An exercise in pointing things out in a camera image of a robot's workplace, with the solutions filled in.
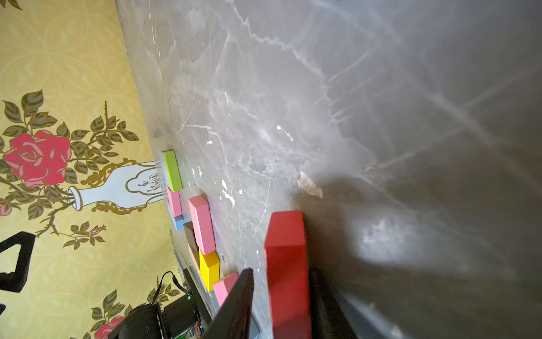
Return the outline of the red block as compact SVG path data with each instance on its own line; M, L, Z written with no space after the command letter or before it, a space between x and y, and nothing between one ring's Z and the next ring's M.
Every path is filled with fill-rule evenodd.
M303 213L273 213L264 250L273 337L311 338L309 266Z

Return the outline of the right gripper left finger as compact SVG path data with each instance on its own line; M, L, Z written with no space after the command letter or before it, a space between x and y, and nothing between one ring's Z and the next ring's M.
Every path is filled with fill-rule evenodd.
M245 268L202 338L249 338L253 292L253 269Z

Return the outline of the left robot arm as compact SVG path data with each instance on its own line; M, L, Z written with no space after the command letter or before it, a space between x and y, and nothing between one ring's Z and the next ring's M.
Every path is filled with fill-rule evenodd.
M1 289L19 293L28 279L35 236L20 232L1 241L1 252L18 246L15 268L1 272ZM158 281L148 302L135 308L117 302L113 291L103 299L101 307L93 309L95 324L84 338L201 338L202 321L196 309L195 297L175 274L172 282Z

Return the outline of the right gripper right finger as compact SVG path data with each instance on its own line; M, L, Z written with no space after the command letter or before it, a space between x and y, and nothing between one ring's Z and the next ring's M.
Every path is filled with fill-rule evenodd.
M313 338L357 338L317 268L309 269L311 325Z

